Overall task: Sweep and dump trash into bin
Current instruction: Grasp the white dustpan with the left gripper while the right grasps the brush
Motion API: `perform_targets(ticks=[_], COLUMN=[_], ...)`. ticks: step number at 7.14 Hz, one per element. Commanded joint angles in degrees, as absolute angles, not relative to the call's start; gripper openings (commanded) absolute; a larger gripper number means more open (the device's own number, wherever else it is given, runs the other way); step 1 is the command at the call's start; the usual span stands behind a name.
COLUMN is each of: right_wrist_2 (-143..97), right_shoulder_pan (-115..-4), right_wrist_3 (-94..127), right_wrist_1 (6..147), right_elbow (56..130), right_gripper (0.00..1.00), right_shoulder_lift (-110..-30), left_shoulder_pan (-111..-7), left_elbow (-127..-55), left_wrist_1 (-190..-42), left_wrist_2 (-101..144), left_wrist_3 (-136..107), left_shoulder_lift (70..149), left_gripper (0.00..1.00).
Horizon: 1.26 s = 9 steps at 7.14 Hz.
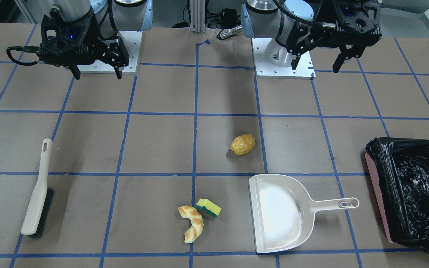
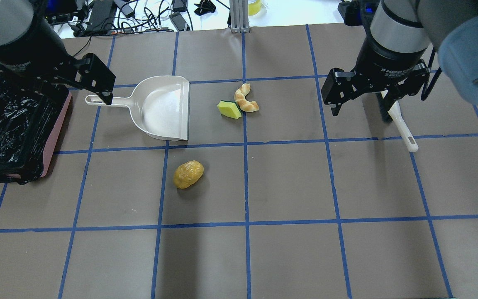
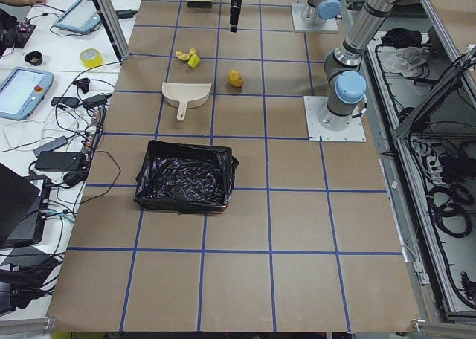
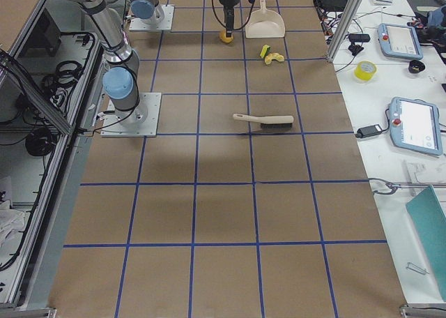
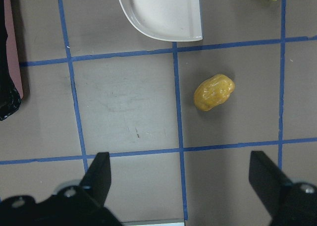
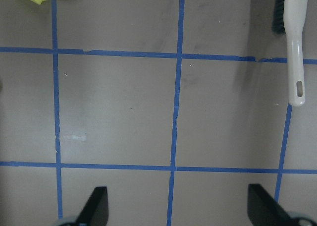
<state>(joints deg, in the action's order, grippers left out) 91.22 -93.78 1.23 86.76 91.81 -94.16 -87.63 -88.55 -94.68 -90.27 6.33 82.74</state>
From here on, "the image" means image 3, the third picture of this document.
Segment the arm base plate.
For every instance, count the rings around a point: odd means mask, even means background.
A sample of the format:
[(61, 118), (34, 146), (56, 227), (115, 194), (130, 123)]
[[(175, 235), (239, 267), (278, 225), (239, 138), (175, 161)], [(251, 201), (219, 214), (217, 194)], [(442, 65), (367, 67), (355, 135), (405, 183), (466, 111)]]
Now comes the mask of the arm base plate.
[(339, 14), (339, 2), (325, 1), (311, 7), (308, 4), (291, 4), (292, 20), (295, 32), (301, 33), (337, 33), (336, 16)]
[(336, 116), (327, 108), (327, 96), (304, 96), (308, 139), (323, 142), (366, 141), (358, 106), (348, 116)]

